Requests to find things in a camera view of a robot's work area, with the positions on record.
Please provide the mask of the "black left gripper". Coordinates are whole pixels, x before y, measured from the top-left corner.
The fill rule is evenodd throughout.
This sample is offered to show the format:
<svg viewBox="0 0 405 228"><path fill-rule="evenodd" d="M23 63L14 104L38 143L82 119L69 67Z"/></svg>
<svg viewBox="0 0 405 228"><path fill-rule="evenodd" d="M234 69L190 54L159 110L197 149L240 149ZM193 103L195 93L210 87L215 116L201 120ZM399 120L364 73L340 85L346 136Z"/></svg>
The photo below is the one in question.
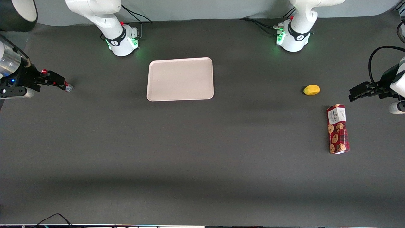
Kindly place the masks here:
<svg viewBox="0 0 405 228"><path fill-rule="evenodd" d="M359 98L372 97L376 95L378 95L379 99L384 99L387 97L399 99L398 93L390 88L390 85L396 77L398 69L399 65L396 64L382 74L381 79L377 82L377 86L379 87L379 89L370 82L362 82L355 88L350 89L349 101L354 102Z"/></svg>

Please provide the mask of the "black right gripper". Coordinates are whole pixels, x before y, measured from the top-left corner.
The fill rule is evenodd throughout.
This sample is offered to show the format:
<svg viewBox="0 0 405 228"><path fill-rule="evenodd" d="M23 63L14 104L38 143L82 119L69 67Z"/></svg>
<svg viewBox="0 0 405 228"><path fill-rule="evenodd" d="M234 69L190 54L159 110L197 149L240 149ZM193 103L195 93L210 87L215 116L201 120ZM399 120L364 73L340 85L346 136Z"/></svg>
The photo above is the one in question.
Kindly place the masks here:
<svg viewBox="0 0 405 228"><path fill-rule="evenodd" d="M1 96L34 96L41 90L38 84L65 88L65 78L54 71L39 73L35 66L26 68L22 64L15 71L12 70L1 64Z"/></svg>

